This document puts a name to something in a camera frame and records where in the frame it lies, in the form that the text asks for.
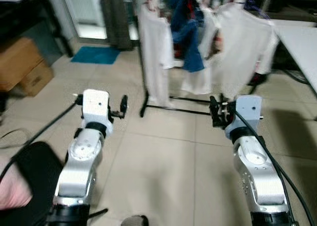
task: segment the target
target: cardboard box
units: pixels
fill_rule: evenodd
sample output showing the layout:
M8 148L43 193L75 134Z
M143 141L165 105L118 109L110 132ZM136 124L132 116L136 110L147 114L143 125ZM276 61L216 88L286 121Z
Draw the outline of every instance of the cardboard box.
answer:
M9 91L43 60L31 39L0 46L0 91Z
M42 61L21 80L19 86L27 96L36 96L52 78L52 69Z

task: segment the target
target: black chair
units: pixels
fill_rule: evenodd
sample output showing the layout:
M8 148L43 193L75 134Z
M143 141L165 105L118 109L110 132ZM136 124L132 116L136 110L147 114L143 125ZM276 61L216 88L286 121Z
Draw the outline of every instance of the black chair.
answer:
M0 211L0 225L43 226L63 165L45 142L33 143L21 152L16 164L29 183L33 197L25 207Z

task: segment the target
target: blue jacket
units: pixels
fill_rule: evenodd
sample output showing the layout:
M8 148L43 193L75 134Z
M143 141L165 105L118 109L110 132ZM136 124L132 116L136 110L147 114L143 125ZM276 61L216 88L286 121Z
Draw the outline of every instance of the blue jacket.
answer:
M181 44L184 48L184 66L189 72L204 69L202 57L198 51L198 26L203 25L204 15L199 9L196 0L190 0L194 8L195 19L189 19L190 10L187 6L189 0L170 0L170 6L174 9L171 20L173 42Z

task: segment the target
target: hanging clothes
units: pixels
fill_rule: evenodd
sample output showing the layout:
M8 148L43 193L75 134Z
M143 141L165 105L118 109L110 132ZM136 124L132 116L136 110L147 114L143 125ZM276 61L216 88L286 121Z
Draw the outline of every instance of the hanging clothes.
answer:
M209 8L202 8L205 17L203 38L198 46L199 53L203 58L204 69L197 72L186 72L181 89L195 95L204 95L212 92L212 65L210 57L211 46L219 24L215 15Z
M221 90L233 99L252 78L256 64L269 71L276 48L274 24L255 17L239 4L228 3L218 10L223 51L217 69L221 70Z
M170 25L165 18L158 18L144 4L139 14L140 40L146 85L150 100L171 107L168 92L168 69L174 67L173 42Z
M198 50L199 26L203 26L204 14L196 0L170 0L174 9L171 20L173 42L180 44L184 51L183 69L189 72L204 69Z

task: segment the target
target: doorway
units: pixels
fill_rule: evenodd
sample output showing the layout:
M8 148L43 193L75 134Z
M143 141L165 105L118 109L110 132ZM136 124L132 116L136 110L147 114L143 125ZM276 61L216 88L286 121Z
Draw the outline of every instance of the doorway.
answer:
M131 40L138 40L133 21L133 0L123 0ZM65 0L79 38L107 40L102 0Z
M79 38L107 38L101 0L65 1Z

